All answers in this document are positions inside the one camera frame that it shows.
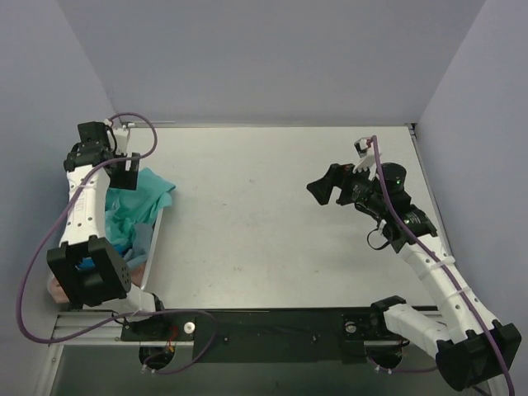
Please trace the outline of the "teal t shirt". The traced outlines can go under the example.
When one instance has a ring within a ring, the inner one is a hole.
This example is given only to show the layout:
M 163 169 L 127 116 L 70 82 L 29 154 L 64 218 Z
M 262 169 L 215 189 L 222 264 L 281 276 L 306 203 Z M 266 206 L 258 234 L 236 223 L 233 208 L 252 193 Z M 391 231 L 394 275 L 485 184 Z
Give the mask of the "teal t shirt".
M 154 173 L 150 168 L 139 171 L 137 188 L 110 188 L 106 193 L 106 238 L 114 246 L 127 247 L 136 237 L 135 226 L 152 226 L 158 212 L 172 205 L 176 185 Z

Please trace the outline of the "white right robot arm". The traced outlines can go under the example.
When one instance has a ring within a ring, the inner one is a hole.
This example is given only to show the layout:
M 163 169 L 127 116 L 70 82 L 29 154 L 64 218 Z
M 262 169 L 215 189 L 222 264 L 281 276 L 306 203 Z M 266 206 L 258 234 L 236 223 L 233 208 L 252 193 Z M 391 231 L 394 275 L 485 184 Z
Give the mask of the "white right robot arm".
M 503 324 L 471 290 L 448 255 L 427 215 L 404 189 L 406 169 L 385 163 L 382 174 L 354 172 L 351 164 L 331 165 L 307 185 L 320 205 L 340 189 L 339 205 L 369 215 L 398 257 L 417 275 L 442 322 L 428 318 L 398 296 L 371 305 L 368 327 L 377 337 L 391 333 L 420 347 L 435 362 L 445 382 L 457 391 L 506 374 L 521 344 L 514 324 Z

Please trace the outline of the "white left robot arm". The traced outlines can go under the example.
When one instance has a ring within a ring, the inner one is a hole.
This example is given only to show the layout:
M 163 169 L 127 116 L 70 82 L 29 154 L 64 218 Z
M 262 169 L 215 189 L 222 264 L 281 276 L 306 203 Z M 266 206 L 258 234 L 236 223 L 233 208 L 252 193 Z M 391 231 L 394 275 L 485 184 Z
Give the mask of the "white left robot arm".
M 58 247 L 46 261 L 53 274 L 48 290 L 58 304 L 75 309 L 106 309 L 139 320 L 152 340 L 170 328 L 159 298 L 133 281 L 122 254 L 106 237 L 106 193 L 111 188 L 133 191 L 138 186 L 139 153 L 128 153 L 130 132 L 112 120 L 78 125 L 79 142 L 64 160 L 69 200 Z

